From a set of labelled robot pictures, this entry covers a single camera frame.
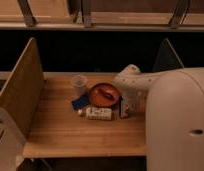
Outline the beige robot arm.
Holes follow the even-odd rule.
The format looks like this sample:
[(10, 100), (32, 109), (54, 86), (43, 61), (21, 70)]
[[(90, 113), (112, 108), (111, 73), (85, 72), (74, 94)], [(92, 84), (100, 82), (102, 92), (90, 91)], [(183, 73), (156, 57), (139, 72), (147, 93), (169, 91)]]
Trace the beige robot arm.
[(127, 104), (148, 93), (147, 171), (204, 171), (204, 67), (142, 73), (129, 65), (114, 83)]

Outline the beige cylindrical gripper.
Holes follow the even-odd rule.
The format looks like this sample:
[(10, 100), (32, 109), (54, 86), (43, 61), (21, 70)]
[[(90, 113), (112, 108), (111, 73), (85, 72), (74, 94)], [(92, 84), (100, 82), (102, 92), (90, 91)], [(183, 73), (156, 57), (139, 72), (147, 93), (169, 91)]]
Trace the beige cylindrical gripper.
[(123, 99), (128, 103), (130, 107), (130, 116), (133, 114), (138, 113), (139, 109), (139, 98), (140, 98), (140, 92), (139, 91), (126, 91), (123, 94)]

